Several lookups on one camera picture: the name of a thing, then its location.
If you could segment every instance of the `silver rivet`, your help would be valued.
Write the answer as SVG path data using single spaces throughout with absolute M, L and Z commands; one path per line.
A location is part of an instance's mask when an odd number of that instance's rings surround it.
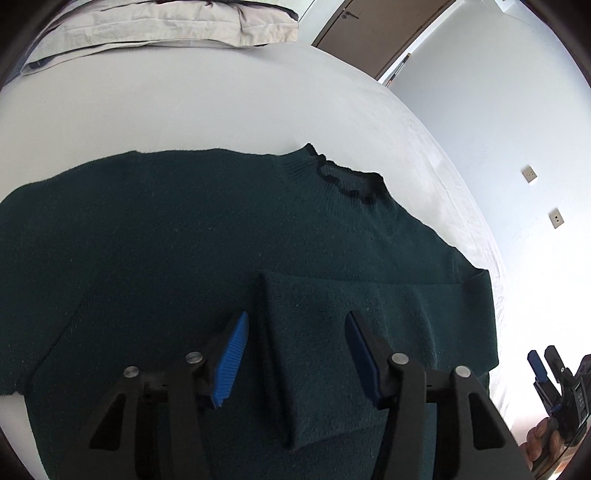
M 456 367 L 456 373 L 459 377 L 462 378 L 468 378 L 472 374 L 472 372 L 470 372 L 470 369 L 468 367 L 464 367 L 463 365 Z
M 137 377 L 138 374 L 139 374 L 139 368 L 134 367 L 133 365 L 131 367 L 127 367 L 125 370 L 123 370 L 123 376 L 125 378 Z
M 404 353 L 395 353 L 392 356 L 392 362 L 397 365 L 406 365 L 408 363 L 408 357 Z
M 188 364 L 198 364 L 201 360 L 203 360 L 203 355 L 201 352 L 189 352 L 185 355 L 185 360 Z

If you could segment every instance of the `wall socket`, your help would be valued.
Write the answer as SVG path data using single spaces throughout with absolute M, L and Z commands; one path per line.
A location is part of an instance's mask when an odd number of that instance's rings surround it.
M 564 223 L 564 219 L 562 218 L 562 215 L 560 214 L 557 208 L 550 212 L 549 217 L 552 221 L 552 225 L 554 225 L 554 228 L 558 228 L 560 225 Z
M 533 182 L 538 176 L 535 174 L 534 169 L 531 168 L 529 165 L 526 166 L 523 170 L 521 170 L 521 174 L 527 180 L 527 183 Z

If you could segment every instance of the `dark green sweater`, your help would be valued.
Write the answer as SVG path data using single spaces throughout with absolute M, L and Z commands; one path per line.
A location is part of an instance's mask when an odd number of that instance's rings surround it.
M 0 305 L 0 394 L 24 393 L 51 478 L 125 367 L 166 368 L 234 310 L 251 337 L 204 422 L 219 480 L 370 478 L 385 417 L 346 347 L 351 309 L 425 367 L 497 364 L 488 272 L 381 176 L 311 145 L 130 152 L 14 191 L 0 204 Z

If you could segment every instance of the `door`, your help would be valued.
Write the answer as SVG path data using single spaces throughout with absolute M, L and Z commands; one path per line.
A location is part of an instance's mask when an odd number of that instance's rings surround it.
M 314 45 L 377 79 L 453 2 L 351 0 Z

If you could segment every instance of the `finger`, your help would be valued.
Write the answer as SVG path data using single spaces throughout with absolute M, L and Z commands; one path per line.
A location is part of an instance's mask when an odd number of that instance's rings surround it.
M 527 463 L 527 468 L 531 471 L 531 469 L 534 466 L 534 463 L 530 460 L 530 456 L 527 453 L 527 443 L 522 443 L 521 445 L 519 445 L 519 451 L 521 452 L 525 463 Z
M 556 460 L 562 453 L 563 449 L 564 439 L 560 436 L 558 430 L 556 430 L 552 433 L 552 436 L 550 437 L 550 455 L 554 460 Z
M 546 430 L 548 429 L 548 422 L 549 421 L 550 421 L 550 419 L 546 418 L 546 419 L 542 420 L 540 423 L 538 423 L 538 426 L 535 428 L 535 436 L 536 437 L 538 437 L 540 439 L 544 436 L 544 433 L 546 433 Z
M 527 432 L 527 455 L 533 462 L 542 454 L 542 442 L 535 436 L 536 427 Z

